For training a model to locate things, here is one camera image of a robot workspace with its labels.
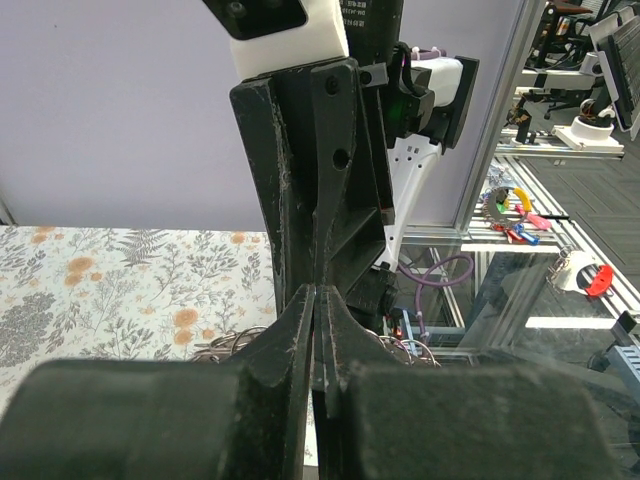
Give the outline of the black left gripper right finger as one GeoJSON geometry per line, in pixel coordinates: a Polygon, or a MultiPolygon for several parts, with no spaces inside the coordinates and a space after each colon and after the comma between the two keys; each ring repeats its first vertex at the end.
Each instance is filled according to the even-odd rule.
{"type": "Polygon", "coordinates": [[[408,366],[332,286],[314,306],[323,479],[616,479],[586,388],[526,363],[408,366]]]}

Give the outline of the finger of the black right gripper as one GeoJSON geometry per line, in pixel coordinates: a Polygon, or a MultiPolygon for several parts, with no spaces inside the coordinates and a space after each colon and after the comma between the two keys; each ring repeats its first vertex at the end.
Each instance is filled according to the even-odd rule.
{"type": "Polygon", "coordinates": [[[317,157],[312,101],[306,80],[252,79],[230,100],[270,242],[276,309],[313,281],[313,211],[317,157]]]}
{"type": "Polygon", "coordinates": [[[385,235],[377,195],[366,191],[353,203],[349,187],[352,163],[345,156],[353,148],[353,136],[333,134],[327,144],[317,147],[317,180],[327,182],[329,191],[318,190],[314,212],[314,279],[333,285],[348,295],[384,250],[385,235]]]}

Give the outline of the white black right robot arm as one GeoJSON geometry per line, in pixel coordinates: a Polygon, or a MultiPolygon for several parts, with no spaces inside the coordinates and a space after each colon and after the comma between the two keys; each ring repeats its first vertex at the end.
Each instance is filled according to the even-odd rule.
{"type": "Polygon", "coordinates": [[[362,321],[394,301],[402,239],[459,140],[477,60],[399,38],[400,1],[212,1],[271,244],[276,307],[300,287],[362,321]]]}

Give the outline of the floral table mat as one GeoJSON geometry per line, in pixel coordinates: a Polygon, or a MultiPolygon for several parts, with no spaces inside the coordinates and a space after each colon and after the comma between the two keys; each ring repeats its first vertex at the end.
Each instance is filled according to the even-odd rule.
{"type": "Polygon", "coordinates": [[[189,360],[276,316],[260,232],[5,226],[1,399],[60,358],[189,360]]]}

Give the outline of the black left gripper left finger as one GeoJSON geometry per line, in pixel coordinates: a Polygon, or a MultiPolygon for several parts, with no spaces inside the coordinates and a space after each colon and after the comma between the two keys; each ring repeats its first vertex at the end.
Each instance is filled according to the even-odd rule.
{"type": "Polygon", "coordinates": [[[316,290],[221,363],[53,360],[1,420],[5,479],[299,479],[316,290]]]}

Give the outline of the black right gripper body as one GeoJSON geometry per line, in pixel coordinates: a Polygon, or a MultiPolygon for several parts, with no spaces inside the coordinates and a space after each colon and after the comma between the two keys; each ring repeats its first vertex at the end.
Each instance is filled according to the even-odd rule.
{"type": "Polygon", "coordinates": [[[320,184],[317,170],[321,161],[317,147],[325,145],[333,134],[353,136],[353,148],[345,156],[352,163],[349,187],[353,203],[366,191],[377,195],[377,207],[384,220],[395,218],[393,190],[388,165],[388,99],[395,91],[389,81],[393,75],[387,64],[377,61],[364,65],[355,59],[330,59],[292,67],[272,74],[275,92],[284,118],[287,139],[294,163],[295,179],[303,181],[302,191],[311,202],[320,184]]]}

